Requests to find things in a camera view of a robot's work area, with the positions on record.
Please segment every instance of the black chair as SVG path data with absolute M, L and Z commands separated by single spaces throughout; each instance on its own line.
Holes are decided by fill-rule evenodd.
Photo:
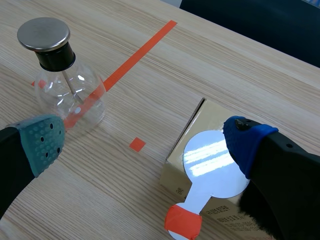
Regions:
M 181 9 L 320 67 L 320 9 L 302 0 L 182 0 Z

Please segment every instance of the teal gripper pad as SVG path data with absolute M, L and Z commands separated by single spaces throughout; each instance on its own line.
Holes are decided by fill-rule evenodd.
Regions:
M 36 178 L 58 158 L 64 146 L 65 125 L 56 115 L 36 116 L 8 127 L 18 129 L 21 145 Z

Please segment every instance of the white paper cutout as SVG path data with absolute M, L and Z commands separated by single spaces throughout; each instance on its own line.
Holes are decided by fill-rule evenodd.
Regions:
M 211 197 L 232 198 L 249 184 L 230 156 L 221 131 L 202 131 L 192 137 L 184 149 L 183 166 L 192 186 L 185 201 L 177 205 L 197 215 Z M 188 240 L 168 232 L 176 240 Z

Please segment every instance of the blue gripper pad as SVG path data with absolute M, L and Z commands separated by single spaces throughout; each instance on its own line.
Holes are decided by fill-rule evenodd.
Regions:
M 36 178 L 57 159 L 64 146 L 65 125 L 56 115 L 36 116 L 8 127 L 18 129 L 21 145 Z
M 223 124 L 226 147 L 241 172 L 250 179 L 250 171 L 262 139 L 278 129 L 266 124 L 259 124 L 247 130 L 239 130 L 235 120 L 243 116 L 231 116 Z

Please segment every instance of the clear glass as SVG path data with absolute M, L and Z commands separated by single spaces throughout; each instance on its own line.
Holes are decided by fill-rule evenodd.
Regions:
M 67 130 L 90 129 L 105 115 L 102 79 L 77 58 L 65 71 L 41 69 L 34 87 L 41 109 L 60 116 Z

